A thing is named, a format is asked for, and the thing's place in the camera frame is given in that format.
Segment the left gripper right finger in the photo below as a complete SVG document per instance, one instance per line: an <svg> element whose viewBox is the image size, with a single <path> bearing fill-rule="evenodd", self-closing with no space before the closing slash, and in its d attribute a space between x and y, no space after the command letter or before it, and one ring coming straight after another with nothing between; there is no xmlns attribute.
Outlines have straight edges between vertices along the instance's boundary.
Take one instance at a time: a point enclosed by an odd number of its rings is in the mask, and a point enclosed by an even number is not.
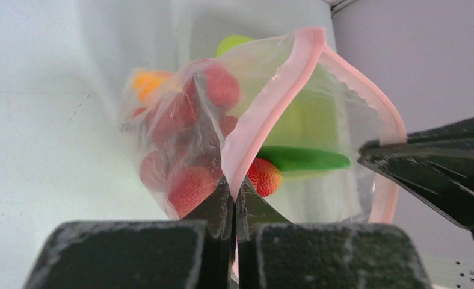
<svg viewBox="0 0 474 289"><path fill-rule="evenodd" d="M235 213L241 288L431 288L410 237L395 226L291 223L249 179Z"/></svg>

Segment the clear zip top bag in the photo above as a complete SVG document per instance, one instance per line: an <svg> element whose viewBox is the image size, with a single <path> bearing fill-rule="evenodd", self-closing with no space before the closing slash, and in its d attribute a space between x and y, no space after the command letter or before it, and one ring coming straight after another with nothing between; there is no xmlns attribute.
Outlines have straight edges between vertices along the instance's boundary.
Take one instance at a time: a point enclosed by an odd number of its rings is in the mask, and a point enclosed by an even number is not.
<svg viewBox="0 0 474 289"><path fill-rule="evenodd" d="M251 181L292 222L389 223L399 187L357 161L369 140L403 143L386 95L327 45L322 28L226 37L177 72L136 69L118 128L145 188L181 219L225 179Z"/></svg>

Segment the yellow orange mango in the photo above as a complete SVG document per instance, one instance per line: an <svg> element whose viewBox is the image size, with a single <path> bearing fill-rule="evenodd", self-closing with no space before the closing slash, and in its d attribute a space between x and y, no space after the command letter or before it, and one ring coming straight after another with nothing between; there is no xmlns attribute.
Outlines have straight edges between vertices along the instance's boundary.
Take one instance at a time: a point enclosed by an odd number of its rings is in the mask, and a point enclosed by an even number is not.
<svg viewBox="0 0 474 289"><path fill-rule="evenodd" d="M147 102L147 97L159 86L172 78L174 73L166 70L139 69L132 78L132 88L141 103Z"/></svg>

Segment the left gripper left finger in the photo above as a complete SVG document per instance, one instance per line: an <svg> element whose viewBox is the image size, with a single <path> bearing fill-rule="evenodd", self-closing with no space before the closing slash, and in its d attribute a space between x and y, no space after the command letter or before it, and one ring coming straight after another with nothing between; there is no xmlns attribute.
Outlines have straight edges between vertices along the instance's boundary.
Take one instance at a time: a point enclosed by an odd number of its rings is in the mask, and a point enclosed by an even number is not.
<svg viewBox="0 0 474 289"><path fill-rule="evenodd" d="M233 201L221 179L178 221L78 221L57 226L26 288L229 288Z"/></svg>

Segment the green plastic bin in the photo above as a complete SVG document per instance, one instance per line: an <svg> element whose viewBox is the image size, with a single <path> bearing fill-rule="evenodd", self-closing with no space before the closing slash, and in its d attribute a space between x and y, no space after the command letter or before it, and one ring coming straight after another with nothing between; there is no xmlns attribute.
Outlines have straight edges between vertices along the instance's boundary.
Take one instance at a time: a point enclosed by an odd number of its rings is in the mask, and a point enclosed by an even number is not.
<svg viewBox="0 0 474 289"><path fill-rule="evenodd" d="M323 149L339 154L337 107L320 92L302 89L278 119L262 146ZM325 172L282 172L287 178L310 178Z"/></svg>

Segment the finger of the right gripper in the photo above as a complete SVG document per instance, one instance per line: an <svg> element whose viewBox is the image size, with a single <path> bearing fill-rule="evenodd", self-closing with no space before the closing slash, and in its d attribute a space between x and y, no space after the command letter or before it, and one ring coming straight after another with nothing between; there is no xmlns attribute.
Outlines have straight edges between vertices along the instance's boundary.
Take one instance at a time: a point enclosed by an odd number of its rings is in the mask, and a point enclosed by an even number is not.
<svg viewBox="0 0 474 289"><path fill-rule="evenodd" d="M474 239L474 117L359 149L359 164L398 184Z"/></svg>

